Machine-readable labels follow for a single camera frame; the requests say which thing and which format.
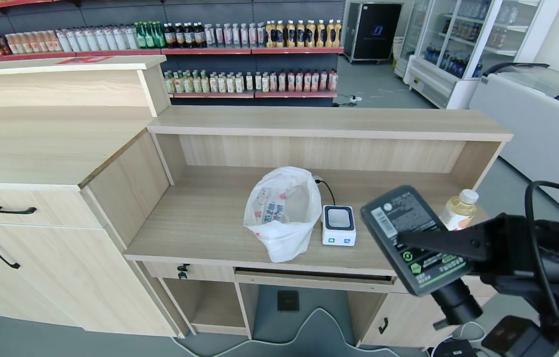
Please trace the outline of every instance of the green glass bottle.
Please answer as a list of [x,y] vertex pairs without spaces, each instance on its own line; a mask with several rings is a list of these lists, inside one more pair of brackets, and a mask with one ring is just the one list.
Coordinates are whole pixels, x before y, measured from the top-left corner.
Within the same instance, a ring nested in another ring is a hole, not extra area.
[[155,48],[157,45],[154,41],[155,39],[155,35],[154,35],[154,29],[152,26],[152,23],[146,23],[143,22],[144,27],[146,28],[146,32],[145,32],[145,42],[148,45],[148,48]]
[[163,33],[163,26],[160,21],[154,22],[155,33],[157,35],[157,46],[159,48],[167,47],[167,40],[165,39],[165,34]]

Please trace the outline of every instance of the label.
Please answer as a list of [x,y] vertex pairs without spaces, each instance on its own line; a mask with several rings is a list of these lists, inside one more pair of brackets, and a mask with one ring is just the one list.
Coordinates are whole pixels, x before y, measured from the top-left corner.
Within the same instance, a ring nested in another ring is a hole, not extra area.
[[465,229],[473,219],[473,216],[459,215],[454,213],[449,206],[445,206],[443,212],[438,216],[450,231]]

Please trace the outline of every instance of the white bottle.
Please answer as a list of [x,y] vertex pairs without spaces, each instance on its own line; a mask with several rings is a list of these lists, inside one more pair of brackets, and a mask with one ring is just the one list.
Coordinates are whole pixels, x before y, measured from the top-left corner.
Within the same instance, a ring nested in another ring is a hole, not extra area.
[[94,30],[94,36],[97,38],[97,43],[99,44],[99,48],[101,51],[109,51],[110,46],[108,46],[108,42],[106,41],[106,35],[103,33],[103,27],[98,27]]
[[130,47],[125,42],[127,37],[125,36],[125,31],[121,27],[114,27],[114,29],[112,29],[112,34],[114,35],[114,42],[119,50],[127,50]]
[[474,190],[464,189],[458,196],[447,201],[443,212],[438,216],[450,231],[465,229],[476,215],[475,203],[478,194]]
[[83,34],[83,29],[78,29],[75,31],[75,37],[77,38],[77,42],[79,43],[79,48],[82,52],[86,52],[90,50],[90,46],[88,45],[88,40],[85,38]]
[[98,51],[99,43],[97,43],[97,36],[94,35],[94,29],[85,29],[84,31],[85,39],[88,41],[88,46],[92,51]]
[[106,37],[106,42],[108,43],[108,47],[110,47],[110,50],[118,50],[119,47],[116,45],[116,40],[114,40],[114,32],[112,30],[112,27],[106,27],[105,29],[103,29],[103,34]]
[[72,52],[73,48],[71,47],[70,42],[68,42],[68,38],[66,38],[64,30],[57,30],[55,31],[55,34],[57,34],[57,39],[59,39],[61,49],[64,50],[64,52]]
[[233,47],[240,47],[239,28],[238,24],[233,25]]
[[257,29],[255,23],[248,24],[248,45],[249,47],[257,47]]
[[139,44],[136,42],[136,29],[132,25],[127,25],[123,31],[125,32],[125,40],[131,50],[138,50]]

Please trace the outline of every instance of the gray floor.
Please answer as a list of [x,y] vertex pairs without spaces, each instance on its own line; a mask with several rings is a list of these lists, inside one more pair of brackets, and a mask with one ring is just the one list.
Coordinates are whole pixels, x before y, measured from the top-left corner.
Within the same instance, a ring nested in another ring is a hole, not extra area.
[[[382,65],[349,65],[339,60],[339,91],[363,98],[365,108],[433,108],[418,93],[408,91],[400,79],[393,76],[390,63]],[[523,214],[526,181],[509,165],[498,160],[479,187],[480,204],[490,215],[501,212]],[[545,197],[535,197],[536,218],[559,221],[559,208]],[[301,357],[381,357],[392,356],[387,351],[361,352],[347,347],[352,343],[352,327],[347,296],[331,290],[299,289],[300,312],[276,312],[278,287],[262,287],[255,319],[254,338],[274,343],[290,341],[298,328],[317,307],[324,307],[338,321],[336,324],[322,312],[315,312],[305,324],[295,342],[287,346],[247,343],[225,357],[301,356]],[[479,322],[490,330],[507,314],[536,319],[534,310],[519,298],[495,296],[484,308]],[[470,328],[465,337],[476,337]],[[200,334],[180,341],[201,356],[211,356],[242,343],[243,337]],[[394,349],[402,357],[426,356],[416,349]],[[191,356],[172,339],[134,335],[85,332],[80,328],[47,325],[0,318],[0,357],[188,357]]]

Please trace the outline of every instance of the store shelf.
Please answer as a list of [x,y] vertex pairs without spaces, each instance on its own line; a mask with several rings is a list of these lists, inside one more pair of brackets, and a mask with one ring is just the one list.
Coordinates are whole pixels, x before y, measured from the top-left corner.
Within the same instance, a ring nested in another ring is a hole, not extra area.
[[250,48],[164,48],[164,55],[250,55]]
[[343,47],[259,47],[251,50],[254,55],[343,53]]
[[256,91],[255,98],[336,98],[336,91]]
[[236,98],[236,99],[252,99],[253,91],[245,93],[169,93],[170,98]]
[[26,4],[38,4],[40,2],[54,2],[60,0],[11,0],[0,2],[0,8],[2,7],[12,7]]

